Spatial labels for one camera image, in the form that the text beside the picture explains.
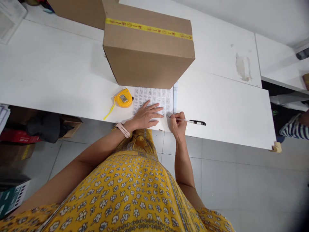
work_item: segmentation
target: pink watch strap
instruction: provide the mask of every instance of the pink watch strap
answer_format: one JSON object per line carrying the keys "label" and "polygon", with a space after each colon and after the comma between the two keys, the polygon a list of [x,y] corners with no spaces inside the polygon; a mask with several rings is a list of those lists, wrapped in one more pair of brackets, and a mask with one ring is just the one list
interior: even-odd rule
{"label": "pink watch strap", "polygon": [[119,130],[125,135],[126,138],[130,137],[130,132],[128,132],[121,123],[118,123],[116,127],[119,128]]}

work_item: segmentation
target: pen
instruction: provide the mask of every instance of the pen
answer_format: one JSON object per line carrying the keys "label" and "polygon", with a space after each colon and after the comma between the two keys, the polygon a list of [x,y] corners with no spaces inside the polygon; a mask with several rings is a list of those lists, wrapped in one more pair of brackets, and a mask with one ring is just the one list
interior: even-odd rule
{"label": "pen", "polygon": [[194,123],[197,125],[202,125],[202,126],[206,126],[206,123],[203,121],[196,121],[196,120],[187,120],[187,119],[181,119],[181,118],[176,118],[179,121],[186,121],[186,122],[190,122],[190,123]]}

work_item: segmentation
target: wall stain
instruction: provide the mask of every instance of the wall stain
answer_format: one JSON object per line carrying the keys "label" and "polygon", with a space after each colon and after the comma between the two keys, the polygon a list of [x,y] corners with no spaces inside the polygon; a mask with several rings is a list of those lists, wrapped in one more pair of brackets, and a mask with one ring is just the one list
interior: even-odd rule
{"label": "wall stain", "polygon": [[246,63],[247,68],[245,66],[245,57],[239,56],[238,53],[236,53],[236,71],[239,76],[241,76],[241,80],[243,81],[251,81],[251,64],[249,57],[246,56]]}

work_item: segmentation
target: gray floor tile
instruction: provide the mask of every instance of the gray floor tile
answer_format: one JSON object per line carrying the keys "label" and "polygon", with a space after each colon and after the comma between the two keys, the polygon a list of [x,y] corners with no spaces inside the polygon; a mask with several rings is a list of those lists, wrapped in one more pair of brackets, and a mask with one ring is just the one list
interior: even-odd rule
{"label": "gray floor tile", "polygon": [[286,138],[282,143],[282,153],[236,145],[236,160],[242,164],[308,171],[308,151],[309,141]]}
{"label": "gray floor tile", "polygon": [[38,142],[32,157],[25,160],[22,172],[31,178],[25,200],[47,183],[61,144],[62,141],[57,141],[55,144]]}
{"label": "gray floor tile", "polygon": [[63,141],[59,154],[52,169],[50,179],[57,175],[65,166],[82,153],[89,144]]}
{"label": "gray floor tile", "polygon": [[308,173],[237,164],[240,210],[299,212],[308,189]]}
{"label": "gray floor tile", "polygon": [[[186,136],[187,148],[190,157],[202,158],[202,139]],[[172,133],[165,132],[163,154],[175,155],[176,140]]]}
{"label": "gray floor tile", "polygon": [[81,118],[83,124],[70,139],[64,141],[93,144],[98,139],[107,135],[114,127],[114,123]]}
{"label": "gray floor tile", "polygon": [[193,176],[194,176],[194,184],[197,194],[202,197],[202,162],[201,159],[190,157]]}
{"label": "gray floor tile", "polygon": [[202,201],[209,209],[238,210],[235,163],[202,159]]}
{"label": "gray floor tile", "polygon": [[296,231],[295,225],[300,222],[300,214],[273,212],[240,212],[241,232],[290,232]]}
{"label": "gray floor tile", "polygon": [[203,139],[202,158],[236,163],[236,145]]}
{"label": "gray floor tile", "polygon": [[[201,198],[201,175],[202,175],[202,165],[201,159],[190,157],[192,169],[193,169],[193,176],[194,176],[194,183],[195,188],[198,195]],[[162,165],[171,173],[171,175],[175,178],[175,156],[162,154]]]}
{"label": "gray floor tile", "polygon": [[158,156],[159,162],[161,163],[162,162],[162,153],[157,153],[157,156]]}
{"label": "gray floor tile", "polygon": [[152,130],[152,138],[153,138],[154,146],[155,146],[157,152],[162,153],[164,131]]}
{"label": "gray floor tile", "polygon": [[161,163],[175,178],[175,155],[162,154]]}

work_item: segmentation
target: yellow floral dress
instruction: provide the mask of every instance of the yellow floral dress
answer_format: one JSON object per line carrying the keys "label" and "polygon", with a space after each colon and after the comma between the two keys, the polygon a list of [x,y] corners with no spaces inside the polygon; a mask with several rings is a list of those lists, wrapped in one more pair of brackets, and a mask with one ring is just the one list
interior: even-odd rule
{"label": "yellow floral dress", "polygon": [[234,231],[225,217],[194,209],[158,161],[151,130],[136,130],[61,205],[0,222],[0,232]]}

